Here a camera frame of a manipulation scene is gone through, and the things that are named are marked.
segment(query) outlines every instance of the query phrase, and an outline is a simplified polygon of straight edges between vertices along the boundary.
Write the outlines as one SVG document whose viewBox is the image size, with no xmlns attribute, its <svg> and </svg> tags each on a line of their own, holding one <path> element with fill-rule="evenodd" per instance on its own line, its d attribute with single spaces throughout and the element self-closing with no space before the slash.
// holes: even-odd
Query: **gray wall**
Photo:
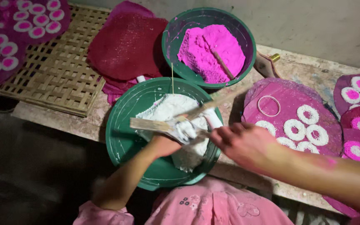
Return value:
<svg viewBox="0 0 360 225">
<path fill-rule="evenodd" d="M 113 8 L 121 0 L 71 0 Z M 233 13 L 257 44 L 360 67 L 360 1 L 356 0 L 135 0 L 168 20 L 197 7 Z"/>
</svg>

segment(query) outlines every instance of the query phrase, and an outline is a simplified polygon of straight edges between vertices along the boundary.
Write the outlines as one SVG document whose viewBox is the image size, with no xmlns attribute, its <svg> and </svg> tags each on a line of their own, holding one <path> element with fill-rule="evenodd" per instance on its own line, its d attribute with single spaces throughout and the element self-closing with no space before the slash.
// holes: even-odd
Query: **woven bamboo mat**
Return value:
<svg viewBox="0 0 360 225">
<path fill-rule="evenodd" d="M 29 45 L 27 62 L 0 95 L 85 117 L 105 80 L 86 63 L 87 49 L 109 15 L 108 9 L 71 4 L 68 30 L 49 42 Z"/>
</svg>

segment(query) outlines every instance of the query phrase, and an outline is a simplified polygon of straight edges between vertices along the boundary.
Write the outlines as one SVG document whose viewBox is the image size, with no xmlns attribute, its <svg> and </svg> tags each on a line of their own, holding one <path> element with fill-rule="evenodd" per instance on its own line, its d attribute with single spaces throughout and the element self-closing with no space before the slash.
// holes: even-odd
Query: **pink shirt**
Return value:
<svg viewBox="0 0 360 225">
<path fill-rule="evenodd" d="M 155 205 L 146 224 L 293 224 L 279 207 L 266 198 L 210 177 L 193 186 L 175 188 L 167 196 L 159 197 Z M 126 208 L 105 210 L 88 201 L 80 206 L 79 211 L 73 225 L 129 225 L 134 222 Z"/>
</svg>

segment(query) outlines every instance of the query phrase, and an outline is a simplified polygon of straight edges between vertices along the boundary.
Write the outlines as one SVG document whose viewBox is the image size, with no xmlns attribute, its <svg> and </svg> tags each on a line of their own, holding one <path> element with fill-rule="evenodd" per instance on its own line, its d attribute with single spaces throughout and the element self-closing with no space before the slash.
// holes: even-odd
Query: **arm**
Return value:
<svg viewBox="0 0 360 225">
<path fill-rule="evenodd" d="M 122 209 L 151 163 L 178 149 L 180 145 L 177 142 L 162 135 L 154 136 L 147 146 L 107 179 L 92 202 L 102 209 Z"/>
<path fill-rule="evenodd" d="M 360 211 L 360 162 L 295 151 L 247 123 L 215 129 L 211 140 L 241 167 L 333 197 Z"/>
</svg>

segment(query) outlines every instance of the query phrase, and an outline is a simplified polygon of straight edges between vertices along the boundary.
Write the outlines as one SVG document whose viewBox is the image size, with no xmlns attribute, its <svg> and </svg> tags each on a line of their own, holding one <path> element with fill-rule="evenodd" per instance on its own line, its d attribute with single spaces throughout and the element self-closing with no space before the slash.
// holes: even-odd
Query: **pink dough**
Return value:
<svg viewBox="0 0 360 225">
<path fill-rule="evenodd" d="M 190 69 L 201 75 L 208 84 L 228 82 L 230 79 L 213 56 L 209 46 L 219 54 L 236 77 L 244 65 L 245 56 L 237 39 L 224 25 L 214 24 L 203 29 L 199 27 L 188 29 L 177 57 L 179 61 L 183 61 Z"/>
</svg>

